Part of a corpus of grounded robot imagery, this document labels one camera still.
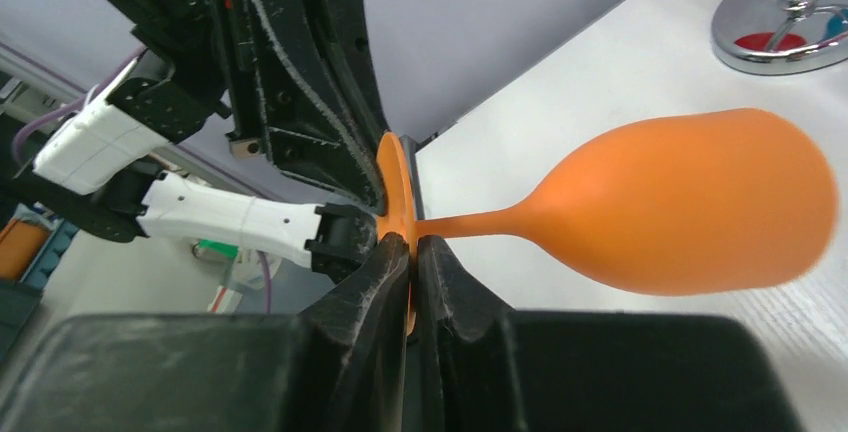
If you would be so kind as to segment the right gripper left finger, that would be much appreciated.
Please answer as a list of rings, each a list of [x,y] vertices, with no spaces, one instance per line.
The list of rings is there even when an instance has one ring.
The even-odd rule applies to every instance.
[[[397,431],[411,254],[390,233],[295,315],[67,319],[1,405],[5,431]]]

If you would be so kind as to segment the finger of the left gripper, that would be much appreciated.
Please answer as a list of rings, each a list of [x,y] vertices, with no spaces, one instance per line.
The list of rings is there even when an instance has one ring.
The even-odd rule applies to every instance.
[[[310,268],[339,284],[358,270],[377,244],[375,218],[354,205],[318,205],[316,235],[305,242]]]

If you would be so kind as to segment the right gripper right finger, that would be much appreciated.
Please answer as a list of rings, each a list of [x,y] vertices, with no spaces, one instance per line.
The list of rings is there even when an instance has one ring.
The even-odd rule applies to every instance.
[[[709,315],[516,310],[418,245],[427,431],[799,431],[759,342]]]

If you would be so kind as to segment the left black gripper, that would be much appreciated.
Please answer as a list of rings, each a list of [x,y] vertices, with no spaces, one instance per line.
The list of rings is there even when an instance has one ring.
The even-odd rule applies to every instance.
[[[180,143],[212,115],[284,176],[382,213],[376,164],[389,126],[364,0],[107,0],[144,44],[113,95]]]

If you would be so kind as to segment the orange wine glass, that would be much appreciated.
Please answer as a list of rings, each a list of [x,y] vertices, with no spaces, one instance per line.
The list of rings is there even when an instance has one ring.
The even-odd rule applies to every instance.
[[[422,251],[445,238],[517,308],[721,309],[832,276],[847,252],[844,193],[799,127],[760,109],[605,128],[467,120],[421,153],[431,217],[412,212],[412,164],[384,135],[378,222]]]

